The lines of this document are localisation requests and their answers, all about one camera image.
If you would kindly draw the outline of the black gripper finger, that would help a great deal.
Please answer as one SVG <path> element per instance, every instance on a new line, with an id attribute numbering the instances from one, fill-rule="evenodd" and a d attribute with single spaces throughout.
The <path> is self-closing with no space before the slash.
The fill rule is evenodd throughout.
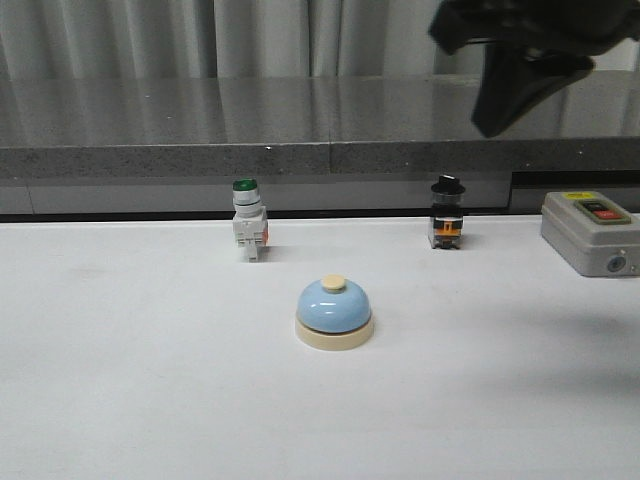
<path id="1" fill-rule="evenodd" d="M 593 68 L 588 56 L 490 43 L 485 46 L 472 122 L 484 137 L 496 137 L 557 91 L 587 77 Z"/>

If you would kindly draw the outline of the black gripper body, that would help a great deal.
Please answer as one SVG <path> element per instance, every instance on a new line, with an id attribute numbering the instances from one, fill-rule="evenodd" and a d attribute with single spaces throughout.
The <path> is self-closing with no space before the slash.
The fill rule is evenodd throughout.
<path id="1" fill-rule="evenodd" d="M 637 1 L 443 1 L 429 27 L 448 54 L 475 42 L 599 56 L 639 39 Z"/>

